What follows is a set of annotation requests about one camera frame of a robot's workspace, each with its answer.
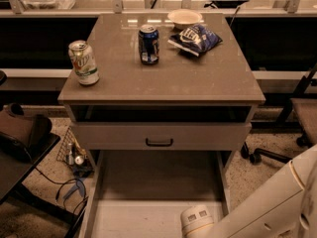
silver can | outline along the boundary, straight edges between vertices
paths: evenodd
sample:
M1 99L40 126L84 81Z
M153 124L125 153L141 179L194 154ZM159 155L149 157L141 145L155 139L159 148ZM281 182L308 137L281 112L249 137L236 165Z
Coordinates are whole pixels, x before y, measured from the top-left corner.
M66 146L66 163L69 165L74 165L74 152L73 143L68 143Z
M71 43L68 54L79 83L89 85L99 80L95 56L87 42L79 40Z

tabletop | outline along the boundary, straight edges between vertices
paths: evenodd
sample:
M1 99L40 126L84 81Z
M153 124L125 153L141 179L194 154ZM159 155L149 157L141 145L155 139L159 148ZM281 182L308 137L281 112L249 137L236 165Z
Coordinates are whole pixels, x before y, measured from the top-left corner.
M142 64L138 32L152 24L159 32L159 62ZM203 14L200 22L223 40L195 57L168 43L175 29L166 13L101 15L90 34L100 75L90 86L80 85L74 71L60 103L112 102L252 102L263 103L263 93L222 14Z

white bowl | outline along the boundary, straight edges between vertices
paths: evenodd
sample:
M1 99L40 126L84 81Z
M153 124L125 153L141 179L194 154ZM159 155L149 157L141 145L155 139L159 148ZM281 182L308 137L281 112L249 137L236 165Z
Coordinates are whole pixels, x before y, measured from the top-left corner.
M202 19L202 15L199 12L188 9L171 11L168 13L167 17L174 23L175 28L180 30L193 26Z

drawer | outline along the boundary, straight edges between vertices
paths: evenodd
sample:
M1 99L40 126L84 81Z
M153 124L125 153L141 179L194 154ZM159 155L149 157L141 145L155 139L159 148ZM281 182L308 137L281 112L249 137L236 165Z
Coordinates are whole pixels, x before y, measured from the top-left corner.
M88 150L241 150L250 123L91 123L71 129Z

chair wheel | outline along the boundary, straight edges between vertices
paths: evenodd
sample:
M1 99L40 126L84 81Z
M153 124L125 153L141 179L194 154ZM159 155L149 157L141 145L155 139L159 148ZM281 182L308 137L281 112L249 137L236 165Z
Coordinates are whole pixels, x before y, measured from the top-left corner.
M4 81L7 79L7 75L5 72L3 72L2 70L0 70L0 85L2 83L4 83Z
M309 145L309 141L306 139L306 137L300 137L296 139L296 144L299 147L305 147Z
M240 154L241 154L241 157L244 158L244 159L248 159L249 158L249 148L248 148L246 143L242 147L242 149L240 151Z
M253 165L258 165L261 163L261 161L262 161L262 158L260 154L254 153L250 155L250 162Z

